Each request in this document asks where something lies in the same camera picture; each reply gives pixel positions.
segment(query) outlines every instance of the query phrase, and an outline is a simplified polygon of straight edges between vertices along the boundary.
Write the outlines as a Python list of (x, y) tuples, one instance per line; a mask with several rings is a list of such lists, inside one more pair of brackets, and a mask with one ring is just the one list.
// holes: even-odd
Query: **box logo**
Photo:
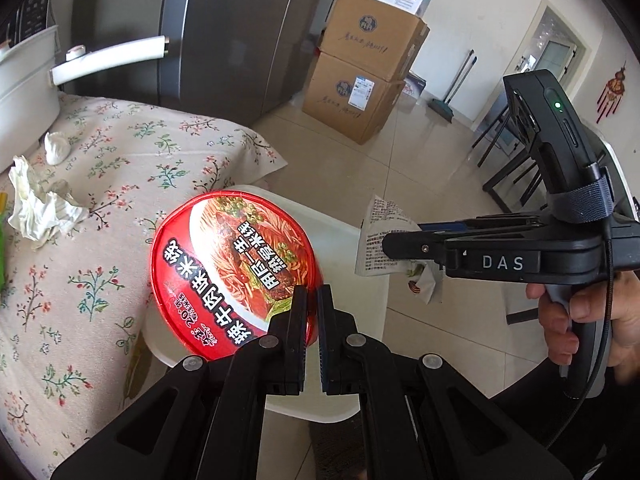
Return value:
[(338, 92), (340, 97), (347, 97), (351, 95), (351, 85), (348, 81), (338, 81), (335, 91)]
[(360, 28), (364, 30), (364, 32), (372, 32), (376, 30), (378, 26), (378, 20), (376, 20), (373, 16), (362, 16), (360, 19)]

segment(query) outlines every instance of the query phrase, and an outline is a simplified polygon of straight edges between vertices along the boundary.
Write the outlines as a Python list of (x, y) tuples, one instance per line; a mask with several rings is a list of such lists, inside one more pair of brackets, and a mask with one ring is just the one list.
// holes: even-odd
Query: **white handle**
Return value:
[(160, 59), (164, 56), (168, 41), (164, 36), (129, 41), (85, 54), (82, 57), (67, 61), (53, 67), (51, 78), (53, 85), (58, 86), (84, 75), (99, 72), (114, 66)]

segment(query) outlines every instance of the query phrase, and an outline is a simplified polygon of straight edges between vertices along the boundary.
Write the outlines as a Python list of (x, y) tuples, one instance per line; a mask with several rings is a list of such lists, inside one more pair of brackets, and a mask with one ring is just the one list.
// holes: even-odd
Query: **floral bedspread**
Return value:
[[(197, 194), (286, 164), (229, 121), (103, 98), (61, 101), (51, 131), (67, 135), (72, 153), (50, 167), (40, 148), (30, 163), (45, 188), (68, 181), (90, 216), (37, 251), (2, 225), (0, 431), (39, 479), (164, 373), (140, 333), (159, 222)], [(13, 199), (6, 172), (0, 190)]]

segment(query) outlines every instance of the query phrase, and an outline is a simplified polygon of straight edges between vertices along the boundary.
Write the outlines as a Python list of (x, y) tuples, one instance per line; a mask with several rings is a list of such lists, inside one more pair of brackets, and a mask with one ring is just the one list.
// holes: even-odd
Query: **hand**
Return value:
[[(569, 301), (571, 318), (559, 303), (553, 303), (545, 286), (527, 285), (527, 297), (538, 299), (538, 320), (545, 329), (549, 359), (558, 365), (571, 364), (578, 351), (578, 337), (569, 321), (587, 323), (604, 318), (607, 283), (595, 283), (574, 294)], [(613, 288), (612, 341), (607, 366), (615, 367), (616, 381), (628, 383), (640, 373), (640, 280), (632, 272), (620, 272)]]

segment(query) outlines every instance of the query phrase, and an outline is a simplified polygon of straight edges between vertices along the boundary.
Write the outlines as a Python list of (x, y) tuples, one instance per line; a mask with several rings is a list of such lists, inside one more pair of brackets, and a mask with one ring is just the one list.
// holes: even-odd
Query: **control panel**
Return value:
[(5, 37), (0, 36), (0, 43), (8, 40), (13, 46), (44, 30), (47, 27), (48, 9), (49, 0), (24, 0), (15, 16), (9, 20), (4, 31)]

